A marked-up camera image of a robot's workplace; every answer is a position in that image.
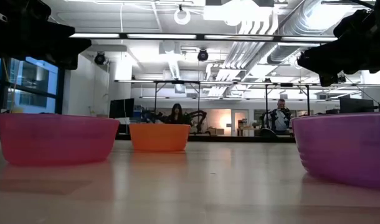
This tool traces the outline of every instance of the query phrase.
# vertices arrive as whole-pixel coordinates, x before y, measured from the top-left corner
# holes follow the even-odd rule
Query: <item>computer monitor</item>
[[[341,113],[374,112],[373,100],[340,98]]]
[[[112,100],[110,103],[110,118],[131,118],[135,99]]]

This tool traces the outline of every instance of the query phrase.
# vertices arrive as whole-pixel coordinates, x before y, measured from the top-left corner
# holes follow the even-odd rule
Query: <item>purple bowl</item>
[[[309,116],[292,124],[310,174],[380,189],[380,113]]]

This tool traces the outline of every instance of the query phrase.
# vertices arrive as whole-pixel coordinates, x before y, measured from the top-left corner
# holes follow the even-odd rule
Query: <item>doorway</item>
[[[248,110],[232,110],[232,136],[238,136],[239,121],[248,117]]]

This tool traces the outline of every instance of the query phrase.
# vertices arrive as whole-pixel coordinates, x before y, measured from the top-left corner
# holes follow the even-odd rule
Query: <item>desk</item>
[[[244,136],[244,131],[259,131],[260,128],[254,128],[252,126],[244,126],[237,128],[237,136]]]

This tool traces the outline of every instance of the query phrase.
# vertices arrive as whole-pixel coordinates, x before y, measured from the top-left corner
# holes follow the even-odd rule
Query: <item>plastic bowl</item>
[[[103,161],[111,153],[119,121],[57,114],[0,114],[4,158],[20,166]]]
[[[310,174],[380,189],[380,113],[309,116],[292,124]]]
[[[183,124],[131,124],[130,135],[136,151],[184,151],[189,129]]]

